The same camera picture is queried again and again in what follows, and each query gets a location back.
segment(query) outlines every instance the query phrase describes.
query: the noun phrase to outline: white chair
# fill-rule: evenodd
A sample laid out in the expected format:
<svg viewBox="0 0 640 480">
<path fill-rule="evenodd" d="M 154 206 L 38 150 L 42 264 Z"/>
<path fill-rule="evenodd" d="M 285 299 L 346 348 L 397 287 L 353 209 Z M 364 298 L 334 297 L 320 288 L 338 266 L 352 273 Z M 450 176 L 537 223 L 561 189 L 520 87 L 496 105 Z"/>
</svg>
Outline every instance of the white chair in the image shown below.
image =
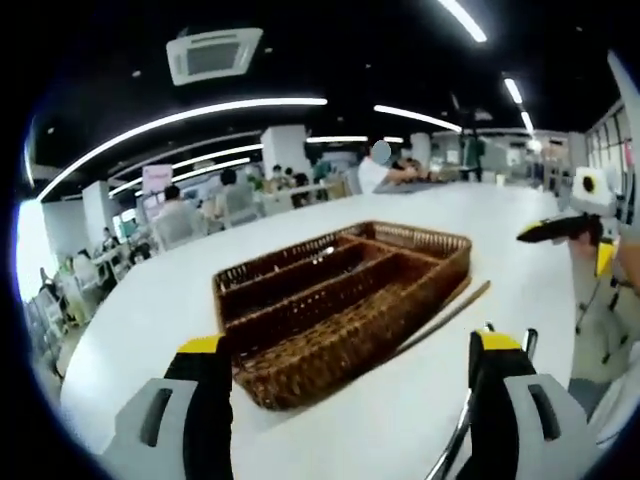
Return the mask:
<svg viewBox="0 0 640 480">
<path fill-rule="evenodd" d="M 151 228 L 160 251 L 163 252 L 207 235 L 204 216 L 195 210 L 192 214 L 180 209 L 161 215 L 153 221 Z"/>
<path fill-rule="evenodd" d="M 67 326 L 64 325 L 64 314 L 62 313 L 60 304 L 46 288 L 36 295 L 35 303 L 44 315 L 49 328 L 61 339 L 67 331 Z"/>
<path fill-rule="evenodd" d="M 69 303 L 69 313 L 80 325 L 88 323 L 98 309 L 97 295 L 92 295 L 90 289 L 83 291 L 78 279 L 73 275 L 60 275 L 60 286 Z"/>
<path fill-rule="evenodd" d="M 248 183 L 224 190 L 219 199 L 222 203 L 222 223 L 226 229 L 261 217 L 258 206 L 253 201 L 253 189 Z"/>
<path fill-rule="evenodd" d="M 73 259 L 73 271 L 81 291 L 100 288 L 104 281 L 100 277 L 98 267 L 84 255 L 78 255 Z"/>
<path fill-rule="evenodd" d="M 362 188 L 360 188 L 360 180 L 358 180 L 358 169 L 350 168 L 345 173 L 347 185 L 351 191 L 351 195 L 362 195 Z"/>
</svg>

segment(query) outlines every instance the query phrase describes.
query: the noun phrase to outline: white table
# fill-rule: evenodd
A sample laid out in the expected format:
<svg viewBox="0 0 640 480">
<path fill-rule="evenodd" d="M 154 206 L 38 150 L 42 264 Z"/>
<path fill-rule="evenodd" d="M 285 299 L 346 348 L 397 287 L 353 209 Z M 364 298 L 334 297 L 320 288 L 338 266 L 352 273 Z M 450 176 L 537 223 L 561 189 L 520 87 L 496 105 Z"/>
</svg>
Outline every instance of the white table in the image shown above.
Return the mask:
<svg viewBox="0 0 640 480">
<path fill-rule="evenodd" d="M 536 328 L 536 368 L 568 385 L 575 318 L 568 247 L 515 240 L 523 226 L 555 214 L 547 193 L 458 183 L 314 205 L 166 252 L 137 265 L 100 307 L 67 370 L 63 414 L 82 443 L 102 451 L 125 402 L 149 378 L 164 375 L 180 345 L 216 332 L 211 277 L 223 268 L 363 220 L 441 229 L 473 240 L 473 283 L 450 308 L 492 281 L 472 307 L 306 411 L 262 410 L 237 385 L 231 394 L 238 479 L 424 478 L 466 393 L 472 330 L 491 321 L 521 339 L 527 327 Z"/>
</svg>

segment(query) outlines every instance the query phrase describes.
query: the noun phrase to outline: ceiling air conditioner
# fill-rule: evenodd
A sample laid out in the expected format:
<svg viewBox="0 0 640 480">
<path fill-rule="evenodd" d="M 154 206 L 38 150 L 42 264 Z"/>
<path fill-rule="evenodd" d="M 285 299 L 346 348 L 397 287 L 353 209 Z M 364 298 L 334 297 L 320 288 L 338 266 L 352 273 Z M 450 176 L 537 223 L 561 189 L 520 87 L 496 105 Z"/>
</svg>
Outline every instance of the ceiling air conditioner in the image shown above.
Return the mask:
<svg viewBox="0 0 640 480">
<path fill-rule="evenodd" d="M 240 28 L 171 40 L 167 57 L 173 84 L 245 74 L 261 36 L 259 28 Z"/>
</svg>

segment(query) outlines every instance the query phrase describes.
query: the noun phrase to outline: woven cutlery tray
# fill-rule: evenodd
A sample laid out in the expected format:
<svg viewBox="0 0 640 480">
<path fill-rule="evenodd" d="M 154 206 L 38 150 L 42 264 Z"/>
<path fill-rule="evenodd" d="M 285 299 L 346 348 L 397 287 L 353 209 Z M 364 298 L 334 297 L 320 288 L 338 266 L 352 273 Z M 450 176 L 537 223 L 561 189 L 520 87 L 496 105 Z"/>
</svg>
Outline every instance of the woven cutlery tray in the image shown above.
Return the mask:
<svg viewBox="0 0 640 480">
<path fill-rule="evenodd" d="M 471 241 L 366 222 L 213 278 L 233 376 L 255 403 L 312 403 L 424 326 L 469 275 Z"/>
</svg>

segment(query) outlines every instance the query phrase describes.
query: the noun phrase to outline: window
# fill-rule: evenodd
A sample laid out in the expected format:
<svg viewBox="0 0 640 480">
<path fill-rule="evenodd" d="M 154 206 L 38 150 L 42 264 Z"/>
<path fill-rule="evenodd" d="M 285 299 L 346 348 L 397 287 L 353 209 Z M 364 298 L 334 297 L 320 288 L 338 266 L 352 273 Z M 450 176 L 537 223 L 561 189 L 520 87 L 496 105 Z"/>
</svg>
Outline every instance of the window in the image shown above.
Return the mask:
<svg viewBox="0 0 640 480">
<path fill-rule="evenodd" d="M 113 227 L 115 234 L 121 243 L 132 233 L 133 222 L 136 218 L 136 211 L 133 208 L 125 210 L 120 215 L 113 217 Z"/>
<path fill-rule="evenodd" d="M 42 203 L 29 200 L 20 204 L 16 241 L 16 275 L 20 297 L 25 302 L 40 290 L 40 267 L 53 277 L 58 261 L 49 246 Z"/>
<path fill-rule="evenodd" d="M 631 139 L 631 128 L 629 126 L 629 117 L 627 117 L 627 112 L 623 108 L 616 114 L 616 120 L 618 120 L 618 129 L 620 130 L 620 140 L 630 140 Z"/>
</svg>

